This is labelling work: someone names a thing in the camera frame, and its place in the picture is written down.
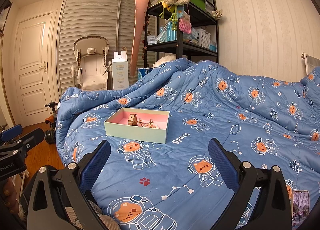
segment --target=smartphone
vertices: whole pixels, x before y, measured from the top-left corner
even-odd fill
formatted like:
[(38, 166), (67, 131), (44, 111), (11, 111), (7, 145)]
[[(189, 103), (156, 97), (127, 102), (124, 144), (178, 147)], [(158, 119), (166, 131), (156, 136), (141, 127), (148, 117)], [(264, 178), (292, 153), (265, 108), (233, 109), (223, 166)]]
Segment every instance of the smartphone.
[(292, 229), (297, 229), (306, 219), (310, 210), (310, 196), (308, 190), (296, 190), (292, 192), (291, 212)]

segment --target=human hand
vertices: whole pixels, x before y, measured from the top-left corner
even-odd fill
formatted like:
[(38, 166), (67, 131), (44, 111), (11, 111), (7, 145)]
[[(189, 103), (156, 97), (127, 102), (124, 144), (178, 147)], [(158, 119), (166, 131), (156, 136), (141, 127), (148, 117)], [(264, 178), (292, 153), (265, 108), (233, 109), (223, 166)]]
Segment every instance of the human hand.
[(8, 207), (10, 213), (18, 214), (19, 213), (19, 204), (17, 201), (17, 193), (14, 189), (11, 178), (7, 179), (7, 183), (4, 184), (3, 189), (4, 195), (6, 196), (4, 203)]

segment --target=quilt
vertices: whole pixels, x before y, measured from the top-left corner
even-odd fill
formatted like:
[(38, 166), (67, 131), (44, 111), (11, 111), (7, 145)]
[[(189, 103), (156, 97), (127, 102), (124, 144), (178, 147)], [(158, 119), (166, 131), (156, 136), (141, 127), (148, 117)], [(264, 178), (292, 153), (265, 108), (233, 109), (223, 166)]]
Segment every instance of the quilt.
[[(106, 136), (104, 121), (121, 107), (170, 111), (166, 144)], [(308, 190), (312, 208), (320, 193), (320, 67), (290, 83), (181, 58), (125, 90), (69, 88), (56, 130), (65, 165), (110, 142), (110, 158), (91, 191), (122, 230), (213, 226), (233, 195), (208, 154), (214, 137), (256, 168), (278, 165), (290, 198)], [(258, 194), (254, 189), (239, 227)]]

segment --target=white door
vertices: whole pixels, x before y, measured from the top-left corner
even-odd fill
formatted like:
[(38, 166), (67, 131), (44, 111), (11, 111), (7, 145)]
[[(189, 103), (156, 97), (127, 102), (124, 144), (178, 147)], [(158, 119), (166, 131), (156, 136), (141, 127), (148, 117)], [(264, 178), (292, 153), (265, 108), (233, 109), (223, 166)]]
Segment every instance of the white door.
[(48, 40), (52, 14), (19, 23), (15, 45), (15, 81), (25, 126), (44, 122), (51, 102), (48, 82)]

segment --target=brown watch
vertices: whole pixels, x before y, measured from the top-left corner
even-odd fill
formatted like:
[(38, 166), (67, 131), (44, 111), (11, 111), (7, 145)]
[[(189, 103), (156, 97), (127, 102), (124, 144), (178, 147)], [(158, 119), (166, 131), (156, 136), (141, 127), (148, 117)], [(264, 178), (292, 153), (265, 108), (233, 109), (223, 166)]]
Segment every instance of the brown watch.
[(136, 114), (132, 113), (129, 115), (128, 125), (138, 126)]

